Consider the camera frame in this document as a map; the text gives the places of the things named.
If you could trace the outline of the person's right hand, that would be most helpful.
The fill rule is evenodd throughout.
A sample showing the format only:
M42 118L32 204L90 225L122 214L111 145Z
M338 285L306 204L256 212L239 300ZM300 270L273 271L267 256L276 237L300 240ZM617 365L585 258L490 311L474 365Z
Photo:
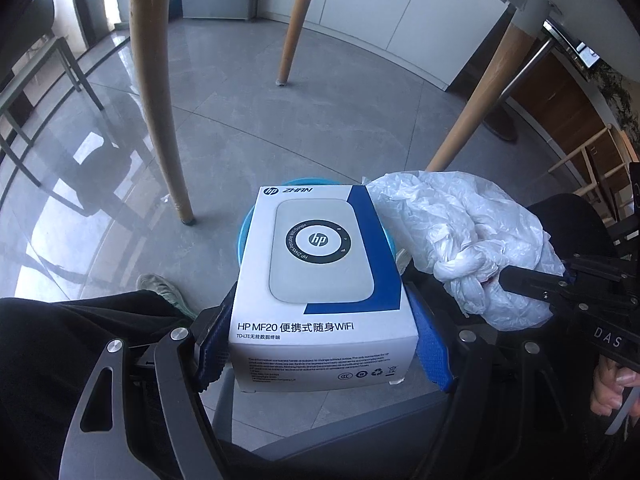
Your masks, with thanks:
M600 356L593 372L590 410L599 416L610 416L623 405L624 391L638 387L639 374L615 361Z

